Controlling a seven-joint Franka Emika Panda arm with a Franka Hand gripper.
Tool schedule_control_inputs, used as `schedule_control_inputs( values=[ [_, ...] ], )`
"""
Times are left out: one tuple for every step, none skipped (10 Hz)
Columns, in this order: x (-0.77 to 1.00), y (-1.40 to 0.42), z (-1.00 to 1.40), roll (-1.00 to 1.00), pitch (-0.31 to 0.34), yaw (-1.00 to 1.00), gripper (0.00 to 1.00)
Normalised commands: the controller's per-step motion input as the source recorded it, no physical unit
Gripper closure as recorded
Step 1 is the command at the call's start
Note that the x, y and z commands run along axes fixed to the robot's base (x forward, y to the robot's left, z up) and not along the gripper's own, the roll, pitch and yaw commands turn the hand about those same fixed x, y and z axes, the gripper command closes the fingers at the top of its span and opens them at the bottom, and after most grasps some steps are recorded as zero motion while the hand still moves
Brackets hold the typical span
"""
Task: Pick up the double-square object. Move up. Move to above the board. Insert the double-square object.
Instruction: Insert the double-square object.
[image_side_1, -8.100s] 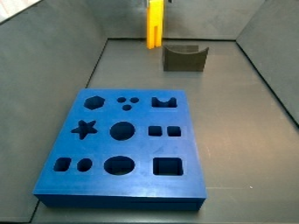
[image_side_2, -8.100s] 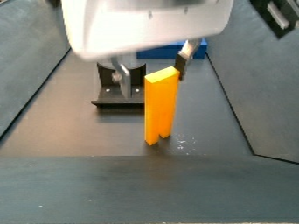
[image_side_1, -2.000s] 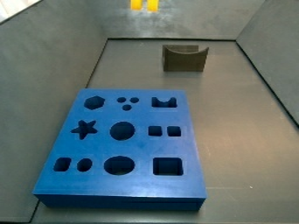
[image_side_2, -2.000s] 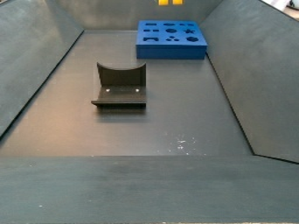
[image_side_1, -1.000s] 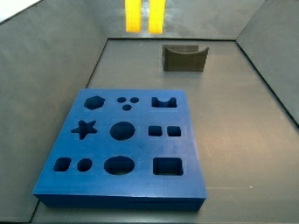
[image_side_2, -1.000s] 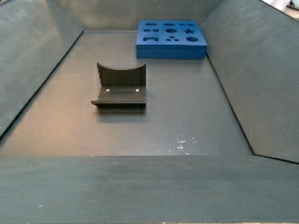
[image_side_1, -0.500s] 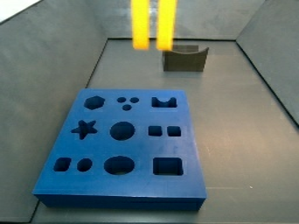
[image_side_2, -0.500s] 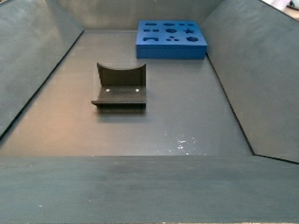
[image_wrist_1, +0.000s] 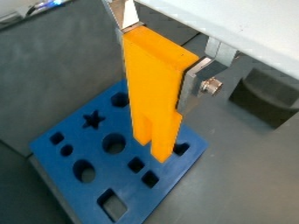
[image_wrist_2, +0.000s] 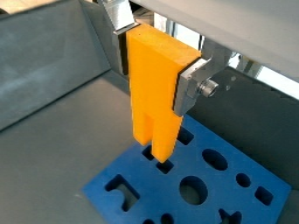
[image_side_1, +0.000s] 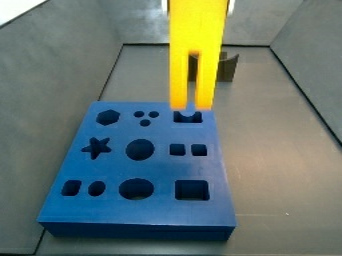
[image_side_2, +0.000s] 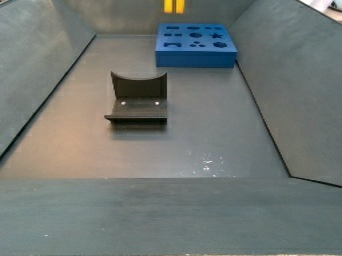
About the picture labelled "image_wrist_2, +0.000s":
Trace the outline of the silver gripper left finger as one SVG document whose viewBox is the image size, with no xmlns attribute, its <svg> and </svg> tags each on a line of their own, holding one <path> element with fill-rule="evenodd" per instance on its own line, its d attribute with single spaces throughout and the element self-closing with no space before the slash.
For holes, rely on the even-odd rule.
<svg viewBox="0 0 299 224">
<path fill-rule="evenodd" d="M 137 26 L 133 18 L 128 0 L 98 0 L 106 19 L 108 40 L 112 50 L 108 52 L 108 59 L 112 69 L 122 74 L 128 74 L 126 59 L 126 32 Z"/>
</svg>

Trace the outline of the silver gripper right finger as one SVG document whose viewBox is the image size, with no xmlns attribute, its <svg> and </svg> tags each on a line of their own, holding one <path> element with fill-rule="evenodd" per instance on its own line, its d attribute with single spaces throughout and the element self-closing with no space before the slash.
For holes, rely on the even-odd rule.
<svg viewBox="0 0 299 224">
<path fill-rule="evenodd" d="M 172 111 L 183 116 L 193 107 L 197 97 L 209 98 L 219 87 L 211 77 L 224 70 L 229 63 L 232 51 L 205 38 L 200 57 L 178 72 Z"/>
</svg>

